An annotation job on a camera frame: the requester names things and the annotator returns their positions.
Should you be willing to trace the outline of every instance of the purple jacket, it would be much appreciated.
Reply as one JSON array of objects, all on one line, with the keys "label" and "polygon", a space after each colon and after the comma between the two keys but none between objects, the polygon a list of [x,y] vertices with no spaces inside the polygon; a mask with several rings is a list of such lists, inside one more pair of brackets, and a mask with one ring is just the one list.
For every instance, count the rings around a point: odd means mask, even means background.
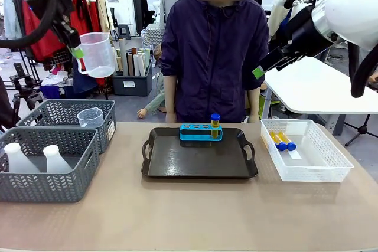
[{"label": "purple jacket", "polygon": [[167,19],[162,43],[164,76],[178,79],[179,122],[221,122],[245,117],[245,90],[261,86],[252,71],[268,54],[264,10],[254,0],[216,8],[199,0],[179,0]]}]

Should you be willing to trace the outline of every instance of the brown tabletop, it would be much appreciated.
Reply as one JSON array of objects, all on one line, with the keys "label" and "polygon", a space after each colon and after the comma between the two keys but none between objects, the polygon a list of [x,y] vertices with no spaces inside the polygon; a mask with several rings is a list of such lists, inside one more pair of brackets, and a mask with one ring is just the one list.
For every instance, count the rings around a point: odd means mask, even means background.
[{"label": "brown tabletop", "polygon": [[233,124],[256,150],[250,181],[142,177],[153,123],[118,123],[83,200],[0,203],[0,248],[20,250],[341,251],[378,247],[378,186],[355,166],[342,184],[282,182],[260,124]]}]

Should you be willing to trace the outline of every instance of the white plastic basket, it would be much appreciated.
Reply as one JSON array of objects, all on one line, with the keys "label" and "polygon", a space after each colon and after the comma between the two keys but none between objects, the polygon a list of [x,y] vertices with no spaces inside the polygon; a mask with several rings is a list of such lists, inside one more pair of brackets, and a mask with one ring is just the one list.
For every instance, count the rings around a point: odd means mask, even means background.
[{"label": "white plastic basket", "polygon": [[[271,131],[283,131],[296,152],[278,151]],[[282,181],[342,182],[354,168],[312,120],[262,120],[261,137]]]}]

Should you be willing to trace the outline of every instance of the plastic beaker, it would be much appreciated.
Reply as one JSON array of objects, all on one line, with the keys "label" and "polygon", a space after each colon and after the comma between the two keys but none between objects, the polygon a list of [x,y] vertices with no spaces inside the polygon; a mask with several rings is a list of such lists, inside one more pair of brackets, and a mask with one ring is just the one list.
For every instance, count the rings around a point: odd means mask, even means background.
[{"label": "plastic beaker", "polygon": [[84,109],[77,114],[81,127],[97,128],[104,122],[102,110],[98,107],[92,109]]},{"label": "plastic beaker", "polygon": [[78,69],[82,74],[88,74],[93,78],[105,78],[116,70],[115,58],[112,46],[109,41],[109,33],[90,32],[80,36],[83,51],[83,61],[86,71],[81,70],[80,61]]}]

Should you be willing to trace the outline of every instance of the white bottle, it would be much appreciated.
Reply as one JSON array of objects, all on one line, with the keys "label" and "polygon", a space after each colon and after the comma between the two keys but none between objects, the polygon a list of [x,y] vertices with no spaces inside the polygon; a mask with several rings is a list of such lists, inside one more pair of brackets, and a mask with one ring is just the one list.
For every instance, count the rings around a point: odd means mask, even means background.
[{"label": "white bottle", "polygon": [[10,143],[4,147],[8,155],[9,172],[17,174],[35,174],[39,169],[24,155],[19,143]]},{"label": "white bottle", "polygon": [[48,174],[67,174],[72,171],[71,166],[62,158],[57,145],[47,146],[43,149],[47,158]]}]

